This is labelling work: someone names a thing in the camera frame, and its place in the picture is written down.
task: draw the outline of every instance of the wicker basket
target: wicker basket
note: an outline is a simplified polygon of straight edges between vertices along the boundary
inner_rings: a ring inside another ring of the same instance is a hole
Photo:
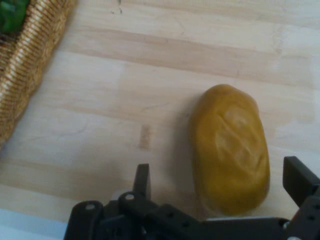
[[[18,34],[0,35],[0,147],[13,132],[76,0],[30,0]]]

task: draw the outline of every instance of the light wood surface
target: light wood surface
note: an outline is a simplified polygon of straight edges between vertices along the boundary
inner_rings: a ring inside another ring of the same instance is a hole
[[[320,175],[320,2],[79,0],[43,84],[0,156],[0,208],[67,221],[149,163],[152,199],[203,218],[186,124],[225,83],[259,106],[271,164],[250,215],[291,218],[283,157]]]

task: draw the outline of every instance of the wood grain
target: wood grain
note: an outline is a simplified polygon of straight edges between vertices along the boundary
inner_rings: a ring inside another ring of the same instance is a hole
[[[199,96],[233,85],[259,106],[271,186],[248,215],[291,218],[283,157],[320,175],[320,3],[79,0],[0,156],[0,208],[67,221],[107,203],[150,163],[152,199],[205,217],[187,122]]]

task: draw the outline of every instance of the green vegetable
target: green vegetable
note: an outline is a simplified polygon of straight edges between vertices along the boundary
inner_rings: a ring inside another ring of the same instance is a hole
[[[0,0],[0,32],[14,33],[20,30],[29,0]]]

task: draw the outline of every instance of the screw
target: screw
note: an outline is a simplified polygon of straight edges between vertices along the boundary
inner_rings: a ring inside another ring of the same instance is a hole
[[[125,200],[134,200],[135,196],[133,196],[132,194],[128,194],[124,198],[125,198]]]
[[[287,229],[288,225],[290,224],[290,221],[286,221],[284,224],[283,224],[283,229]]]
[[[298,238],[296,236],[291,236],[291,237],[288,237],[287,240],[302,240],[301,238]]]
[[[88,211],[93,210],[95,208],[96,208],[96,206],[94,204],[91,204],[91,203],[88,204],[87,206],[85,206],[85,210],[88,210]]]

